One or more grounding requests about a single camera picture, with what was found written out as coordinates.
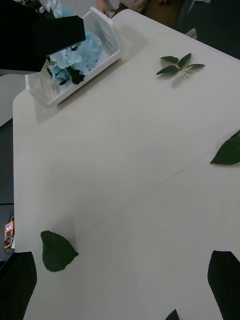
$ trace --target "light blue flower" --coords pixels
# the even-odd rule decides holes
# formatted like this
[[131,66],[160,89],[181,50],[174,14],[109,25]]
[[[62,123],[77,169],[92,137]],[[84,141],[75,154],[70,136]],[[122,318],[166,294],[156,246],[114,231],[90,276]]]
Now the light blue flower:
[[77,51],[72,51],[71,48],[66,49],[66,62],[68,66],[72,66],[75,63],[82,62],[81,55],[78,55]]
[[67,60],[66,60],[66,49],[59,51],[57,53],[51,54],[50,59],[53,62],[56,62],[56,64],[59,66],[60,69],[64,69],[68,66]]
[[58,4],[56,4],[56,0],[48,0],[46,7],[48,10],[52,9],[55,18],[71,17],[74,15],[73,11],[61,4],[60,1]]
[[[47,8],[52,8],[56,18],[73,15],[73,13],[60,2],[56,5],[56,0],[49,0],[47,2]],[[50,55],[51,61],[55,62],[54,65],[49,66],[55,84],[58,85],[71,78],[67,67],[79,70],[83,75],[87,75],[96,67],[103,53],[102,42],[98,36],[88,30],[85,30],[85,37],[85,41]]]

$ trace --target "table surface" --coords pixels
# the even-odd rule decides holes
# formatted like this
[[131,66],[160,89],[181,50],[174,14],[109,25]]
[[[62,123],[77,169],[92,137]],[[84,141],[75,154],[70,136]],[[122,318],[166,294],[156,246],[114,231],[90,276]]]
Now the table surface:
[[[16,250],[38,282],[26,320],[219,320],[213,250],[240,258],[240,168],[210,165],[240,128],[238,60],[140,14],[113,18],[122,60],[60,105],[13,104]],[[160,57],[206,66],[158,78]],[[71,241],[64,271],[41,231]]]

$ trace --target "gray floor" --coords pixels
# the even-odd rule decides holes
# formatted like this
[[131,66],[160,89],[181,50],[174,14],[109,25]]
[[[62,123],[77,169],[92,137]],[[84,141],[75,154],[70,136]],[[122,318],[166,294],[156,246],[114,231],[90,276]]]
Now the gray floor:
[[4,227],[10,218],[14,202],[13,179],[13,121],[0,127],[0,261],[9,258],[4,252]]
[[196,2],[179,31],[192,28],[198,41],[240,59],[240,0]]

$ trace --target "white plastic basket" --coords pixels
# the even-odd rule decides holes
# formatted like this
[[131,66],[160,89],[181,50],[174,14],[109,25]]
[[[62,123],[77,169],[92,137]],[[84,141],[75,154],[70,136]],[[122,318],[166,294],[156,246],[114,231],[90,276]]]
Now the white plastic basket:
[[84,81],[73,84],[71,80],[63,85],[56,85],[46,69],[41,72],[32,73],[25,76],[26,89],[41,103],[51,106],[57,105],[74,91],[82,87],[85,83],[113,64],[120,58],[120,46],[117,41],[114,25],[111,19],[103,13],[91,7],[89,12],[83,17],[85,29],[93,32],[101,39],[103,59],[96,67],[84,77]]

